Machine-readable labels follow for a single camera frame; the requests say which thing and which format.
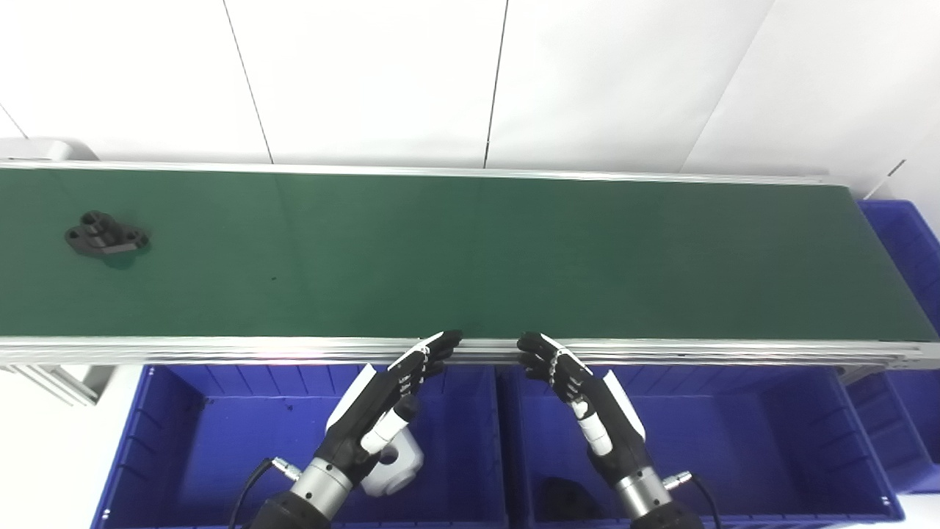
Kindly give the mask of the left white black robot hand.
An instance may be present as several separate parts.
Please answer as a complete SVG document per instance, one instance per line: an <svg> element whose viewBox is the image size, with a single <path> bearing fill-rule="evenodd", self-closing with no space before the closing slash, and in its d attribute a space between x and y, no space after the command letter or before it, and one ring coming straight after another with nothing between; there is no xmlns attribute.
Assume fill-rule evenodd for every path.
<svg viewBox="0 0 940 529"><path fill-rule="evenodd" d="M359 485L378 464L380 452L396 432L375 441L369 447L363 438L385 418L397 415L397 432L416 416L419 392L428 379L443 372L444 362L463 339L460 329L441 331L417 342L396 361L375 372L359 386L352 385L343 396L348 406L325 430L325 439L316 449L315 458L325 460L342 472L352 485Z"/></svg>

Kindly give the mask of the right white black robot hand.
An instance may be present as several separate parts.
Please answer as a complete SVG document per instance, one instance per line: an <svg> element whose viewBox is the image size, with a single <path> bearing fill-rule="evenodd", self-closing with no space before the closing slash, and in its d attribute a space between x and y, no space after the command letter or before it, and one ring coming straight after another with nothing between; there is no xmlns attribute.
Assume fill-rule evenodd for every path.
<svg viewBox="0 0 940 529"><path fill-rule="evenodd" d="M612 370L595 375L574 353L538 332L524 332L517 348L526 376L547 383L573 411L590 445L588 458L609 486L654 474L645 428Z"/></svg>

